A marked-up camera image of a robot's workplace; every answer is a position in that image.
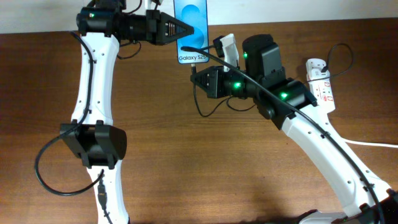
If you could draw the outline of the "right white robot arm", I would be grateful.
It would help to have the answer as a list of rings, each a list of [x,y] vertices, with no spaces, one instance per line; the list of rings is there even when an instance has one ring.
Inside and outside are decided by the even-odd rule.
[[[210,98],[252,98],[259,113],[296,142],[327,180],[341,212],[310,210],[282,223],[396,223],[397,192],[371,171],[331,125],[335,109],[329,63],[307,60],[305,82],[287,78],[279,46],[269,34],[243,42],[233,35],[213,42],[216,65],[193,72],[190,79]]]

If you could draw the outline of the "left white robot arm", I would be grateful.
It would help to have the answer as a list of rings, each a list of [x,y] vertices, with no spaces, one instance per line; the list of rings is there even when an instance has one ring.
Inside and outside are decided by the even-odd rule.
[[[113,72],[121,41],[165,45],[192,35],[194,28],[164,12],[126,12],[125,1],[92,1],[76,17],[81,75],[71,121],[62,124],[64,143],[81,160],[93,182],[98,223],[130,223],[124,205],[121,165],[127,135],[113,125]]]

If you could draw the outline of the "blue Galaxy smartphone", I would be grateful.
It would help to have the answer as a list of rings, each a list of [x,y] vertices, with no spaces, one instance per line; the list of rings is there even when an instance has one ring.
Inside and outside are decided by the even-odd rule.
[[[177,41],[178,63],[207,63],[207,56],[181,50],[182,47],[202,49],[209,46],[207,0],[174,0],[174,13],[176,19],[193,27],[193,34]]]

